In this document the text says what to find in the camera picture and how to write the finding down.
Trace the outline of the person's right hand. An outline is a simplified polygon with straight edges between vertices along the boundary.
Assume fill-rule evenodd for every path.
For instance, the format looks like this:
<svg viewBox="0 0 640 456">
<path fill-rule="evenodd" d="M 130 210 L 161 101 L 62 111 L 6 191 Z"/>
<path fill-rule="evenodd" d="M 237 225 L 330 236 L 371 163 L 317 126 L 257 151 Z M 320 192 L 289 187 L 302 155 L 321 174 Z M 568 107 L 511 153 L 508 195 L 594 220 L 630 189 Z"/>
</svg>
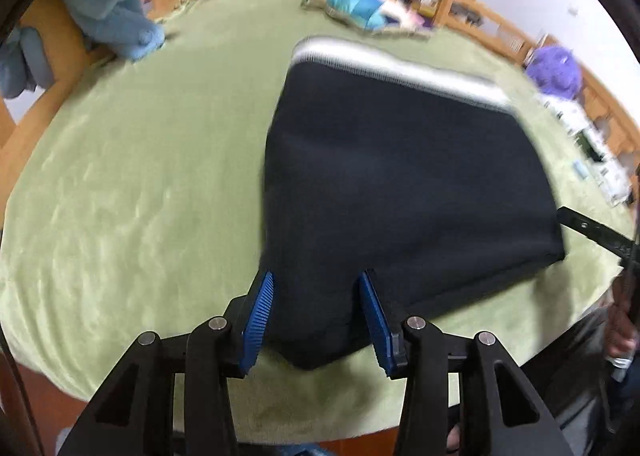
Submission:
<svg viewBox="0 0 640 456">
<path fill-rule="evenodd" d="M 626 297 L 626 272 L 612 281 L 613 302 L 608 307 L 604 329 L 604 352 L 610 358 L 628 358 L 637 349 L 639 332 L 627 316 L 630 300 Z"/>
</svg>

